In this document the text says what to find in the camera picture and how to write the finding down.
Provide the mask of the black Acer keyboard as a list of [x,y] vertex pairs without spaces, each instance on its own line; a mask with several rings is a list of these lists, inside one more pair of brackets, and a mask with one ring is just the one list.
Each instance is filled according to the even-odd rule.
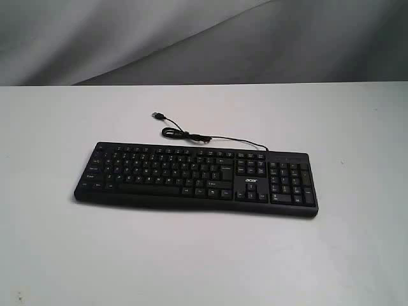
[[315,217],[306,153],[99,142],[74,192],[86,203]]

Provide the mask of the grey backdrop cloth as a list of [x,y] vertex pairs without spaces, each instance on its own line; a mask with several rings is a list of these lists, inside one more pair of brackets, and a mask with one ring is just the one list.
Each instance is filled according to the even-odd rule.
[[2,85],[407,80],[406,1],[2,1]]

